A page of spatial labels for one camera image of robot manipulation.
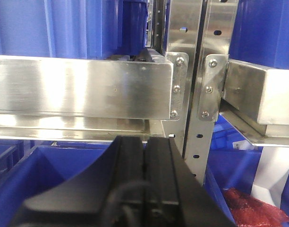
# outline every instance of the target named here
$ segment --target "bolt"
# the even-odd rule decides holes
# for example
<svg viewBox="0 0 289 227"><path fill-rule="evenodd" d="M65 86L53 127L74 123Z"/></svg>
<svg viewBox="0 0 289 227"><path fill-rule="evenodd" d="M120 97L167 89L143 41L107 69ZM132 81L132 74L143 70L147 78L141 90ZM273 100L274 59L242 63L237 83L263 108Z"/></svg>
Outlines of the bolt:
<svg viewBox="0 0 289 227"><path fill-rule="evenodd" d="M177 111L176 110L172 110L171 113L170 113L170 116L171 116L171 118L177 117L178 116Z"/></svg>
<svg viewBox="0 0 289 227"><path fill-rule="evenodd" d="M201 116L202 116L203 118L206 118L206 117L208 117L209 115L210 115L209 112L203 111Z"/></svg>
<svg viewBox="0 0 289 227"><path fill-rule="evenodd" d="M212 93L214 91L213 87L206 87L205 92L206 93Z"/></svg>
<svg viewBox="0 0 289 227"><path fill-rule="evenodd" d="M181 27L179 29L180 32L187 33L187 27Z"/></svg>
<svg viewBox="0 0 289 227"><path fill-rule="evenodd" d="M176 59L177 66L182 66L183 63L184 63L184 59L182 57L179 57Z"/></svg>
<svg viewBox="0 0 289 227"><path fill-rule="evenodd" d="M217 66L218 62L216 59L211 59L210 62L209 62L209 66L211 68L215 68Z"/></svg>
<svg viewBox="0 0 289 227"><path fill-rule="evenodd" d="M173 92L174 92L174 93L179 93L180 91L181 91L181 88L180 88L179 85L175 85L175 86L173 87Z"/></svg>

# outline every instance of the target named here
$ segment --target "blue storage crate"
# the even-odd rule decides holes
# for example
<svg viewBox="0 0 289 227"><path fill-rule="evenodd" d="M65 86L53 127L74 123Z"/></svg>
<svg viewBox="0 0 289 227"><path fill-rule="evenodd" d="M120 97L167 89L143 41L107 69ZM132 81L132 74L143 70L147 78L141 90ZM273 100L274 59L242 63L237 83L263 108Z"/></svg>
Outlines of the blue storage crate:
<svg viewBox="0 0 289 227"><path fill-rule="evenodd" d="M289 0L239 0L230 58L289 69Z"/></svg>
<svg viewBox="0 0 289 227"><path fill-rule="evenodd" d="M0 140L0 144L16 146L17 152L13 156L13 164L15 165L23 156L25 149L28 149L29 140Z"/></svg>
<svg viewBox="0 0 289 227"><path fill-rule="evenodd" d="M0 179L13 168L18 157L16 146L0 145Z"/></svg>
<svg viewBox="0 0 289 227"><path fill-rule="evenodd" d="M122 46L117 54L138 55L145 47L147 0L123 0Z"/></svg>
<svg viewBox="0 0 289 227"><path fill-rule="evenodd" d="M219 116L218 121L215 123L212 140L211 150L215 149L256 149L262 150L263 147L252 146L242 135L239 133L227 120Z"/></svg>
<svg viewBox="0 0 289 227"><path fill-rule="evenodd" d="M0 227L7 226L26 198L77 175L103 152L103 149L35 148L0 181Z"/></svg>
<svg viewBox="0 0 289 227"><path fill-rule="evenodd" d="M253 150L211 150L205 175L204 188L219 208L232 219L222 191L234 187L250 194L261 157ZM289 216L289 176L281 197L281 209Z"/></svg>
<svg viewBox="0 0 289 227"><path fill-rule="evenodd" d="M104 59L115 53L122 0L0 0L0 54Z"/></svg>

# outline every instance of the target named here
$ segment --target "red packaged item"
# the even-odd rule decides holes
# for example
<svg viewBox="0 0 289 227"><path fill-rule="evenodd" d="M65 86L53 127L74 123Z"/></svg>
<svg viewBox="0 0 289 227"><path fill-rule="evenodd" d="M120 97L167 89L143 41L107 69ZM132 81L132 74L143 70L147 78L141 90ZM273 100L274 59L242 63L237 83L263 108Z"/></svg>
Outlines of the red packaged item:
<svg viewBox="0 0 289 227"><path fill-rule="evenodd" d="M238 227L281 227L289 222L284 211L235 188L223 194Z"/></svg>

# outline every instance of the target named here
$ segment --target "black wire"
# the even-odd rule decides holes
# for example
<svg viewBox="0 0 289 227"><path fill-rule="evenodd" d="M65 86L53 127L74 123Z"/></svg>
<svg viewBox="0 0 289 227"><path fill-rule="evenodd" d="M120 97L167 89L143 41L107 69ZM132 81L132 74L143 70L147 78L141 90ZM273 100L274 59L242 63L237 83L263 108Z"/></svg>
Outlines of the black wire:
<svg viewBox="0 0 289 227"><path fill-rule="evenodd" d="M112 220L115 217L117 211L120 209L120 203L121 199L124 196L125 193L136 190L138 188L147 188L150 191L152 191L157 199L157 205L158 208L162 211L162 215L164 218L171 222L172 219L166 215L166 212L162 209L162 201L160 199L159 194L157 193L156 189L148 182L148 181L131 181L125 184L120 185L118 188L113 190L110 195L107 198L107 203L105 206L105 209L102 213L102 219L101 219L101 226L102 227L111 227L112 226Z"/></svg>
<svg viewBox="0 0 289 227"><path fill-rule="evenodd" d="M127 218L127 223L128 223L128 226L130 227L140 227L140 223L139 221L137 220L137 218L135 217L134 213L133 213L133 210L127 206L127 205L124 205L121 207L126 218Z"/></svg>

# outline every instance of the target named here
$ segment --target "slotted hole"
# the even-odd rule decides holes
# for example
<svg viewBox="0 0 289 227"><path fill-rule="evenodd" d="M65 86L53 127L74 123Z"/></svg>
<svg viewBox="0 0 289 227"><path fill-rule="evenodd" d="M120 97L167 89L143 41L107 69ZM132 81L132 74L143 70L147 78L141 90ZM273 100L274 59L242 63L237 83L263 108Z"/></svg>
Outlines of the slotted hole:
<svg viewBox="0 0 289 227"><path fill-rule="evenodd" d="M221 34L222 34L222 31L220 31L220 30L214 31L214 35L221 35Z"/></svg>

